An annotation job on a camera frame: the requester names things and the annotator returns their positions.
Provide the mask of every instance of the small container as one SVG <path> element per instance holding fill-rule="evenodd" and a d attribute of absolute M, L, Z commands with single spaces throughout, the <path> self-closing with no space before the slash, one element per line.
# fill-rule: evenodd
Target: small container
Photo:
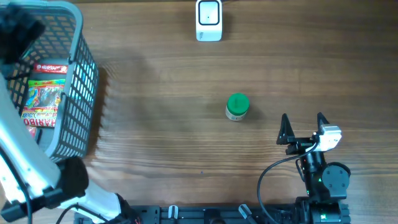
<path fill-rule="evenodd" d="M 241 121 L 248 112 L 250 101 L 242 93 L 232 94 L 225 108 L 225 114 L 231 121 Z"/>

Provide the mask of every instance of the blurry black object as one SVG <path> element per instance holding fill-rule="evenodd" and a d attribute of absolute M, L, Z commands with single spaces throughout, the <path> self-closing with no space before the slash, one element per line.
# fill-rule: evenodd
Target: blurry black object
<path fill-rule="evenodd" d="M 17 63 L 45 26 L 26 10 L 10 4 L 0 15 L 0 62 Z"/>

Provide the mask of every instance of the wood grain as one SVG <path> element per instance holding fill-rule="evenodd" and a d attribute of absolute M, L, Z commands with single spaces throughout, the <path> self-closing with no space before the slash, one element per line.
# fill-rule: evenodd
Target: wood grain
<path fill-rule="evenodd" d="M 255 205 L 260 173 L 286 157 L 282 114 L 308 136 L 321 111 L 343 130 L 326 159 L 351 168 L 353 223 L 398 222 L 396 2 L 226 2 L 215 43 L 196 41 L 194 2 L 78 6 L 101 68 L 85 159 L 97 183 L 133 205 Z M 251 100 L 240 123 L 224 115 L 235 92 Z M 263 182 L 265 202 L 303 195 L 293 162 Z"/>

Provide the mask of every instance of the white device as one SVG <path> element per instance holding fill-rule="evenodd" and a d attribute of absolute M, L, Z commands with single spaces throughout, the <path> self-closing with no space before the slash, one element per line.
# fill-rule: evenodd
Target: white device
<path fill-rule="evenodd" d="M 220 0 L 196 3 L 197 40 L 219 41 L 223 35 L 223 4 Z"/>

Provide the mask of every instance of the gray basket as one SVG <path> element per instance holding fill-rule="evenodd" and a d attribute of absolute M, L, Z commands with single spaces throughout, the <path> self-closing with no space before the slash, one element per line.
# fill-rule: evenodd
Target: gray basket
<path fill-rule="evenodd" d="M 0 12 L 10 1 L 0 2 Z M 83 157 L 87 152 L 91 120 L 98 87 L 98 68 L 81 33 L 83 16 L 68 2 L 11 1 L 39 19 L 45 33 L 27 51 L 24 61 L 32 65 L 38 60 L 57 60 L 68 64 L 62 101 L 58 106 L 55 127 L 42 128 L 39 147 L 54 162 L 71 156 Z M 5 76 L 16 76 L 29 71 L 29 66 L 2 67 Z M 30 79 L 52 80 L 61 75 L 43 75 Z M 27 99 L 27 79 L 9 81 L 11 98 L 21 115 Z"/>

